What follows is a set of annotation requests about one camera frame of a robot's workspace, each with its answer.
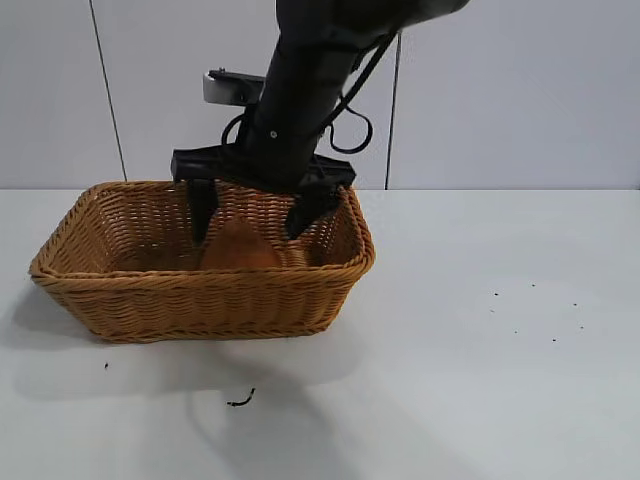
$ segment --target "black debris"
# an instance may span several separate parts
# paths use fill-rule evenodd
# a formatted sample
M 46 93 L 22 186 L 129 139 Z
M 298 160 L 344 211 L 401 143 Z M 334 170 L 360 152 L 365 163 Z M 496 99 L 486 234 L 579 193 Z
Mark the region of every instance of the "black debris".
M 253 398 L 253 394 L 256 393 L 256 389 L 252 388 L 251 389 L 251 393 L 249 394 L 249 398 L 247 398 L 244 402 L 227 402 L 227 405 L 229 405 L 230 407 L 244 407 L 245 405 L 247 405 L 251 399 Z

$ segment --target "white table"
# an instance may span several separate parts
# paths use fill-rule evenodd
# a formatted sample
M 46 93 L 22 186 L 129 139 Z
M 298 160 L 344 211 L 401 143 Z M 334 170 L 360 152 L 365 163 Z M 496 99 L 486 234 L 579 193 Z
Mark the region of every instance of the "white table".
M 77 194 L 0 192 L 1 478 L 640 478 L 640 192 L 360 192 L 329 332 L 147 346 L 30 284 Z

